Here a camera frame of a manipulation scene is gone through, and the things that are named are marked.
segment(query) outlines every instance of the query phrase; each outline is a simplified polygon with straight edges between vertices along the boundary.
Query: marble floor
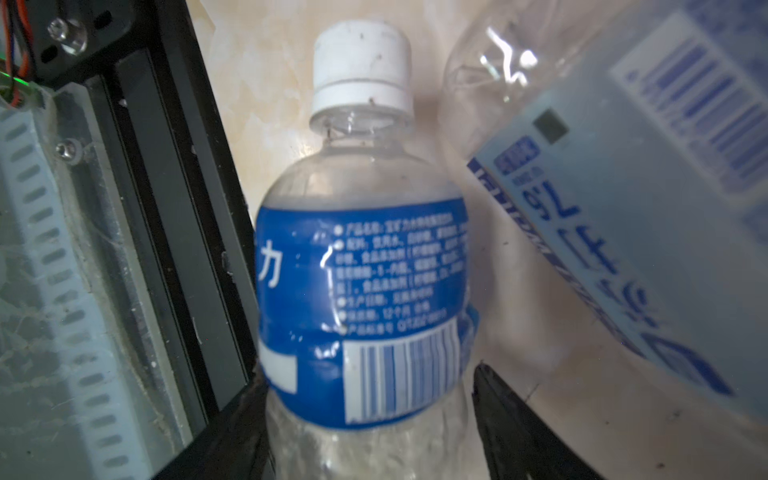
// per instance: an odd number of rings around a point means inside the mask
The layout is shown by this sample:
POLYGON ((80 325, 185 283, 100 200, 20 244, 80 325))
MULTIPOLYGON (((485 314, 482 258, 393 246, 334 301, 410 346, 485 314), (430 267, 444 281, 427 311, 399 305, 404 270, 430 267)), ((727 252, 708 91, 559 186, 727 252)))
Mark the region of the marble floor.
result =
MULTIPOLYGON (((472 302, 482 327, 474 363, 493 366, 605 478, 768 478, 765 449, 736 421, 624 355, 440 137, 442 69, 483 0, 188 5, 252 217, 278 175, 320 147, 308 127, 315 37, 350 18, 399 26, 413 50, 417 126, 407 148, 450 172, 476 232, 472 302)), ((476 429, 460 460, 454 478, 488 477, 476 429)))

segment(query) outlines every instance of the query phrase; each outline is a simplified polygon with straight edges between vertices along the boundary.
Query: bottle cap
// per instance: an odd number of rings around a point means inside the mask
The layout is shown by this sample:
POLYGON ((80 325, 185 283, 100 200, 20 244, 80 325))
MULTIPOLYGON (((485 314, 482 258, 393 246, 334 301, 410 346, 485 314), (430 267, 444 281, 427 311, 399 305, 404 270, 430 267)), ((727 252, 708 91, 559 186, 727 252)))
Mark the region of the bottle cap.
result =
POLYGON ((315 41, 312 115, 347 105, 378 105, 413 117, 411 45, 397 28, 340 22, 315 41))

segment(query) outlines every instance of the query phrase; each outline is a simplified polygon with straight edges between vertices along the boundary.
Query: blue and white barcode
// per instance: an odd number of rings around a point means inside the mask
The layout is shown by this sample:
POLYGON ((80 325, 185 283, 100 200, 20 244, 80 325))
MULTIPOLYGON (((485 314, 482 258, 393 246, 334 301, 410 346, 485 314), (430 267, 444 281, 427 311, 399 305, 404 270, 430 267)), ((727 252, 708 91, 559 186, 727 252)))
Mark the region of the blue and white barcode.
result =
POLYGON ((345 340, 347 425, 394 419, 429 406, 458 381, 456 318, 398 339, 345 340))
POLYGON ((683 12, 611 74, 724 192, 745 191, 768 175, 765 94, 683 12))

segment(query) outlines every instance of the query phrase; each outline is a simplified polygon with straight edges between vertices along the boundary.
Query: light blue label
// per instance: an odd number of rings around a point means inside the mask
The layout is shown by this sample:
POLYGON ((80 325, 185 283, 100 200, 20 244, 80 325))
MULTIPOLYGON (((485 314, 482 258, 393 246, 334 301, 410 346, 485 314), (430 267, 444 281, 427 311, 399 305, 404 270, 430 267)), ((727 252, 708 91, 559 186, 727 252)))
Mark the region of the light blue label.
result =
POLYGON ((288 409, 331 428, 395 422, 458 381, 472 320, 461 199, 377 210, 262 207, 260 361, 288 409))
POLYGON ((632 352, 768 416, 768 2, 638 2, 469 168, 632 352))

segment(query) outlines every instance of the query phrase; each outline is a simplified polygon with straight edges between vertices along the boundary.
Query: plastic bottle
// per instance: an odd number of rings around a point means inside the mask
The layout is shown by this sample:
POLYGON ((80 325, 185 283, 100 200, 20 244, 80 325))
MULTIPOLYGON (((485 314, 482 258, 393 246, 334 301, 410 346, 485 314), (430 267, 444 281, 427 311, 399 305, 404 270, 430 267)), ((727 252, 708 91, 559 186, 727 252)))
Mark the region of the plastic bottle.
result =
POLYGON ((413 122, 410 45, 382 22, 315 44, 323 149, 257 217, 259 356, 278 478, 441 478, 465 431, 460 190, 398 137, 413 122))
POLYGON ((439 115, 618 341, 763 425, 765 25, 742 0, 496 2, 452 52, 439 115))

